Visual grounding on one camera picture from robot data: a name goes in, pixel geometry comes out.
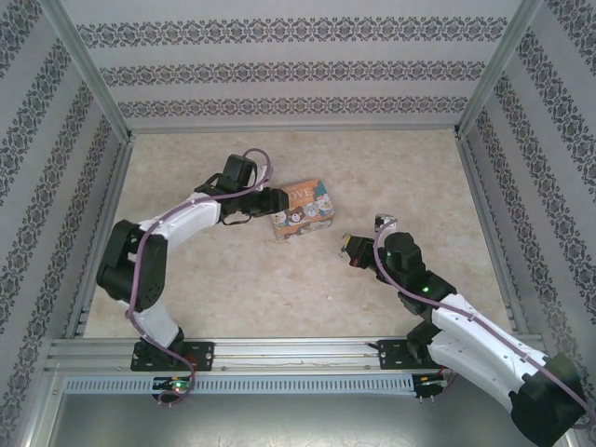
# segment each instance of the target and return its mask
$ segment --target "robotic arm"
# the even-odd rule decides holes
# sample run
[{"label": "robotic arm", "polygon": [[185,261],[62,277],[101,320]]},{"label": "robotic arm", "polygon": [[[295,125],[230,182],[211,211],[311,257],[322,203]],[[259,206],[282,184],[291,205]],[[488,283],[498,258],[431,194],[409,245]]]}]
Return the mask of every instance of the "robotic arm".
[{"label": "robotic arm", "polygon": [[413,237],[399,232],[391,216],[377,215],[375,231],[375,239],[346,235],[342,251],[350,265],[371,268],[395,286],[405,307],[424,320],[407,336],[411,356],[444,365],[493,396],[540,447],[553,445],[585,412],[593,419],[571,360],[551,359],[481,315],[426,269]]},{"label": "robotic arm", "polygon": [[[123,220],[115,225],[98,270],[97,283],[124,307],[130,307],[131,299],[134,301],[134,308],[129,310],[133,312],[131,321],[143,334],[144,350],[149,351],[149,357],[159,358],[172,368],[177,363],[176,358],[156,345],[178,356],[183,354],[183,331],[159,301],[166,281],[168,254],[189,237],[219,222],[243,224],[252,217],[287,209],[288,195],[284,191],[263,188],[271,171],[270,164],[257,168],[246,154],[231,155],[223,172],[211,176],[181,205],[147,221]],[[227,218],[236,212],[248,219],[229,223]]]}]

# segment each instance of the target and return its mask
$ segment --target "small box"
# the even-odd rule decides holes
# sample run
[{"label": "small box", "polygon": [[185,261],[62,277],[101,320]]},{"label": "small box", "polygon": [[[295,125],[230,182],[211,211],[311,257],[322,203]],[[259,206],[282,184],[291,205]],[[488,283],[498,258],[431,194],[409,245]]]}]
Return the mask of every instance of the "small box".
[{"label": "small box", "polygon": [[321,180],[309,180],[281,189],[288,193],[290,207],[271,216],[278,240],[331,226],[335,211]]}]

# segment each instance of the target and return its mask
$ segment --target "marble-patterned floor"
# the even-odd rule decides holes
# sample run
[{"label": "marble-patterned floor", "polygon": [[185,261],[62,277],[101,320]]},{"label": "marble-patterned floor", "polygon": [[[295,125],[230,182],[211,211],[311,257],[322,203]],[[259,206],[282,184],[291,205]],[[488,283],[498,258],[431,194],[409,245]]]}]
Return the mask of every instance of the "marble-patterned floor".
[{"label": "marble-patterned floor", "polygon": [[[420,319],[372,271],[338,256],[344,233],[373,236],[379,212],[413,234],[427,268],[509,329],[449,130],[141,135],[116,220],[168,210],[221,171],[230,154],[251,147],[271,155],[271,185],[322,179],[333,225],[278,242],[267,216],[214,226],[172,253],[163,300],[186,336],[405,335]],[[123,308],[97,289],[85,336],[137,334]]]}]

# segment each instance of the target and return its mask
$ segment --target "black mounting bracket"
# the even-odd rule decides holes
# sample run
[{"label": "black mounting bracket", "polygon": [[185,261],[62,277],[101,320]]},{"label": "black mounting bracket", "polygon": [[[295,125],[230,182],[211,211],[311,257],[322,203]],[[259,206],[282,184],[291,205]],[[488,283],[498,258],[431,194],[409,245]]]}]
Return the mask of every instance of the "black mounting bracket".
[{"label": "black mounting bracket", "polygon": [[416,359],[408,350],[407,340],[386,339],[377,342],[382,370],[433,370],[440,365],[431,359]]},{"label": "black mounting bracket", "polygon": [[412,374],[413,389],[417,398],[434,398],[445,390],[447,381],[444,374],[436,375]]},{"label": "black mounting bracket", "polygon": [[[182,357],[189,360],[197,372],[211,371],[215,354],[213,342],[183,342]],[[164,356],[161,351],[140,341],[135,344],[130,362],[132,371],[187,371],[182,362]]]}]

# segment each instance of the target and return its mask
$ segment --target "black floral pattern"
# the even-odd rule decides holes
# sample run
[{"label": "black floral pattern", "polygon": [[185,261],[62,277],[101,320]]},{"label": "black floral pattern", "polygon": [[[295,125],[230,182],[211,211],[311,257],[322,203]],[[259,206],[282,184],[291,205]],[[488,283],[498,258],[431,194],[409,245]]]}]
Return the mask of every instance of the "black floral pattern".
[{"label": "black floral pattern", "polygon": [[596,14],[586,0],[549,0],[550,10],[557,16],[569,38],[596,75]]},{"label": "black floral pattern", "polygon": [[[544,256],[540,252],[540,247],[538,246],[537,242],[535,242],[534,228],[528,221],[525,206],[521,201],[519,190],[517,189],[515,183],[511,180],[511,172],[508,168],[507,161],[505,161],[503,148],[496,136],[493,123],[488,117],[485,109],[480,113],[476,121],[476,126],[481,134],[485,147],[475,148],[469,139],[467,139],[467,143],[470,148],[472,160],[474,161],[474,166],[476,167],[476,171],[478,172],[478,176],[481,181],[482,192],[484,193],[489,206],[489,211],[493,219],[494,229],[499,239],[501,251],[505,257],[515,292],[518,295],[521,310],[524,313],[524,317],[526,318],[526,323],[528,324],[528,327],[532,329],[530,321],[527,319],[528,314],[527,311],[525,311],[524,300],[520,296],[519,286],[517,285],[515,276],[512,273],[505,241],[501,237],[501,230],[499,228],[496,215],[493,211],[489,191],[487,190],[484,180],[482,179],[481,169],[475,154],[475,151],[477,150],[487,150],[489,157],[491,158],[494,174],[499,182],[501,194],[503,195],[503,198],[505,199],[508,206],[508,210],[511,213],[511,221],[516,230],[517,239],[520,243],[521,250],[524,253],[524,260],[527,263],[528,271],[531,272],[532,281],[535,284],[535,290],[538,292],[538,299],[540,300],[540,304],[542,304],[544,309],[546,322],[550,329],[550,338],[555,342],[555,346],[558,350],[573,360],[586,395],[590,399],[594,400],[596,396],[593,392],[593,386],[590,383],[588,368],[583,364],[583,356],[578,352],[579,346],[573,334],[573,328],[571,327],[569,318],[562,310],[562,303],[558,298],[557,290],[551,285],[552,277],[550,276],[549,269],[544,264],[545,260]],[[541,274],[536,275],[535,272],[537,270],[540,270]],[[542,291],[546,291],[547,294],[543,295],[541,293]]]},{"label": "black floral pattern", "polygon": [[126,118],[213,115],[321,115],[460,113],[466,97],[326,97],[244,98],[237,100],[179,100],[120,102]]},{"label": "black floral pattern", "polygon": [[509,127],[520,146],[530,176],[534,179],[534,185],[542,198],[550,224],[559,239],[565,260],[569,263],[569,271],[574,274],[574,282],[580,289],[579,295],[584,299],[584,306],[592,315],[592,324],[596,324],[596,267],[591,263],[591,256],[586,253],[586,242],[576,229],[576,221],[567,208],[557,179],[550,172],[549,160],[544,155],[540,142],[506,75],[498,80],[494,86],[494,93],[507,116]]},{"label": "black floral pattern", "polygon": [[46,218],[54,202],[54,196],[60,186],[61,178],[71,153],[75,149],[76,139],[83,127],[93,95],[85,82],[79,87],[70,110],[62,125],[62,130],[47,159],[39,183],[35,187],[31,204],[27,207],[22,226],[12,242],[12,251],[8,254],[6,264],[2,267],[0,277],[0,334],[10,318],[10,308],[20,293],[20,284],[29,268],[29,262],[46,224]]},{"label": "black floral pattern", "polygon": [[[10,439],[17,427],[17,421],[27,397],[27,389],[32,381],[34,367],[39,359],[39,349],[42,339],[46,335],[47,325],[50,322],[56,299],[60,296],[64,273],[68,266],[68,260],[71,256],[80,224],[85,215],[85,207],[91,195],[110,133],[110,124],[104,116],[94,135],[93,143],[89,148],[87,159],[71,199],[69,211],[64,218],[64,224],[62,225],[55,251],[52,253],[50,265],[47,266],[43,285],[39,290],[39,295],[35,299],[35,308],[31,315],[31,320],[27,324],[27,334],[23,337],[23,345],[19,351],[19,361],[15,363],[14,372],[8,379],[7,391],[4,393],[3,402],[0,405],[0,445],[10,445]],[[116,161],[117,154],[110,170],[110,178],[114,172]],[[92,234],[97,230],[106,195],[107,188],[103,193],[102,205],[95,220]],[[91,244],[89,243],[86,259],[90,253],[90,248]]]},{"label": "black floral pattern", "polygon": [[528,263],[528,269],[535,284],[538,299],[545,305],[548,319],[563,321],[559,315],[562,312],[561,309],[556,305],[552,305],[558,301],[558,293],[552,285],[549,267],[535,239],[534,228],[522,202],[520,190],[515,184],[515,180],[513,180],[513,174],[509,169],[501,142],[498,140],[493,123],[490,121],[485,109],[479,114],[476,127],[481,133],[482,141],[488,151],[494,175],[498,180],[501,194],[507,204],[509,217],[517,232],[525,261]]},{"label": "black floral pattern", "polygon": [[562,84],[552,62],[546,55],[534,32],[528,30],[521,40],[518,55],[532,77],[542,102],[547,106],[552,122],[581,172],[584,184],[596,203],[596,139],[585,124],[585,119],[574,106],[574,100]]},{"label": "black floral pattern", "polygon": [[504,17],[333,17],[78,25],[89,48],[270,42],[498,40]]},{"label": "black floral pattern", "polygon": [[0,207],[4,205],[4,197],[19,172],[24,155],[29,152],[30,144],[37,133],[42,118],[62,77],[70,64],[68,51],[60,40],[56,41],[44,60],[39,73],[35,77],[31,89],[22,102],[22,107],[12,120],[6,137],[0,148]]},{"label": "black floral pattern", "polygon": [[41,17],[35,0],[15,0],[7,6],[0,20],[0,79],[19,54],[20,46]]},{"label": "black floral pattern", "polygon": [[328,61],[151,65],[102,68],[109,87],[228,82],[477,81],[484,62]]},{"label": "black floral pattern", "polygon": [[87,272],[87,264],[89,261],[89,255],[91,254],[91,249],[93,248],[92,242],[95,237],[95,234],[97,233],[98,225],[100,224],[100,219],[103,216],[103,205],[105,204],[105,199],[108,197],[108,189],[110,187],[110,184],[112,183],[112,177],[114,174],[114,170],[115,170],[116,164],[118,162],[118,159],[120,158],[120,153],[122,152],[122,150],[124,150],[127,147],[127,145],[128,145],[128,142],[123,142],[122,144],[120,144],[118,151],[114,155],[114,160],[112,161],[112,167],[110,168],[110,173],[108,174],[108,177],[107,177],[105,191],[103,192],[102,201],[100,202],[100,206],[99,206],[100,212],[97,214],[97,217],[95,218],[95,223],[93,224],[93,231],[91,233],[91,238],[88,243],[87,252],[85,253],[83,264],[81,265],[81,270],[79,271],[79,274],[78,274],[78,279],[76,281],[76,288],[74,289],[73,296],[70,299],[71,305],[68,310],[68,315],[66,316],[66,319],[64,320],[65,323],[64,323],[64,328],[62,330],[61,338],[66,338],[66,332],[68,330],[68,323],[70,322],[71,318],[73,317],[73,312],[75,311],[76,300],[79,297],[78,293],[81,290],[81,286],[83,286],[83,278],[85,276],[85,273]]}]

